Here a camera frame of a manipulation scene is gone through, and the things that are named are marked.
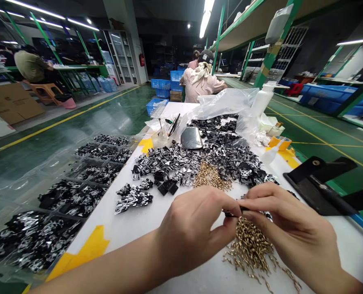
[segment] orange stool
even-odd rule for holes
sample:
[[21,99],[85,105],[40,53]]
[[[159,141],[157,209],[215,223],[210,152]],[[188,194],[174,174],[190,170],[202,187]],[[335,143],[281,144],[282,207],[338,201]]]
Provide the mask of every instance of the orange stool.
[[303,89],[303,86],[303,84],[293,83],[290,85],[290,89],[287,89],[284,94],[288,96],[299,95]]
[[[30,84],[30,87],[32,88],[33,92],[38,96],[40,101],[47,105],[45,102],[52,101],[56,105],[62,105],[60,101],[57,101],[55,99],[56,94],[63,94],[63,92],[60,91],[60,89],[55,84]],[[42,96],[39,90],[43,90],[46,94],[46,96]]]

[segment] black cap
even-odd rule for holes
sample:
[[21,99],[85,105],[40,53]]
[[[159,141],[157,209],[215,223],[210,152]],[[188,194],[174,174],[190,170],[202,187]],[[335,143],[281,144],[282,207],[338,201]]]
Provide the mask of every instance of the black cap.
[[202,59],[203,61],[205,61],[209,64],[213,64],[214,54],[210,50],[205,49],[199,54],[199,59]]

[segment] hand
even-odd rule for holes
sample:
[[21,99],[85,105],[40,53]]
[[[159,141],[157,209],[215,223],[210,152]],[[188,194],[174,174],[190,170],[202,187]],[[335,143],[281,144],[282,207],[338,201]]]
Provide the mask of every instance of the hand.
[[155,237],[166,279],[200,266],[235,238],[237,218],[211,230],[222,209],[241,216],[237,201],[217,188],[202,186],[176,197]]
[[[253,187],[240,206],[282,261],[316,293],[358,293],[363,284],[342,270],[332,225],[278,185]],[[273,222],[257,211],[269,211]]]

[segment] forearm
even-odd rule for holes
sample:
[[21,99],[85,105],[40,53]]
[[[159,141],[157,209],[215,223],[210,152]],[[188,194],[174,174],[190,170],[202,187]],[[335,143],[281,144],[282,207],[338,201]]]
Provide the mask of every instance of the forearm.
[[167,280],[159,267],[156,230],[36,288],[32,294],[145,293]]

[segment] ceiling light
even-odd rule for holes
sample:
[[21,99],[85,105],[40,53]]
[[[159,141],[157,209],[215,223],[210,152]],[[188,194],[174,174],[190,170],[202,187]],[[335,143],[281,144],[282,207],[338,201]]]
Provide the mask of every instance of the ceiling light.
[[210,20],[211,10],[213,9],[214,0],[205,0],[205,8],[203,10],[202,24],[200,25],[199,37],[205,36],[206,28]]
[[43,20],[38,20],[37,18],[36,18],[36,21],[38,21],[38,22],[40,22],[40,23],[45,23],[46,25],[51,25],[51,26],[54,26],[54,27],[58,27],[58,28],[63,28],[61,25],[59,25],[59,24],[54,24],[54,23],[51,23],[51,22],[46,22],[46,21],[43,21]]
[[351,44],[358,44],[358,43],[363,43],[363,40],[355,40],[355,41],[348,41],[348,42],[342,42],[342,43],[338,43],[338,45],[351,45]]
[[93,29],[93,30],[95,30],[95,31],[99,31],[99,29],[97,29],[97,28],[95,28],[95,27],[88,26],[88,25],[83,24],[83,23],[81,23],[81,22],[77,22],[76,20],[72,20],[72,19],[70,19],[70,18],[67,18],[67,20],[68,20],[69,22],[74,23],[74,24],[81,25],[82,27],[86,27],[86,28],[89,28],[89,29]]
[[19,2],[19,1],[16,1],[16,0],[6,0],[6,1],[17,4],[17,5],[21,5],[23,7],[30,8],[30,9],[33,9],[33,10],[36,10],[36,11],[39,11],[39,12],[42,12],[44,14],[48,14],[50,16],[54,16],[54,17],[57,17],[57,18],[60,18],[60,19],[65,19],[64,17],[62,17],[62,16],[60,16],[58,14],[43,10],[43,9],[35,7],[35,6],[31,6],[31,5],[26,4],[26,3],[22,3],[22,2]]
[[19,17],[22,17],[22,18],[25,18],[23,15],[20,15],[20,14],[18,14],[18,13],[13,13],[13,12],[7,12],[8,14],[11,14],[11,15],[14,15],[14,16],[19,16]]

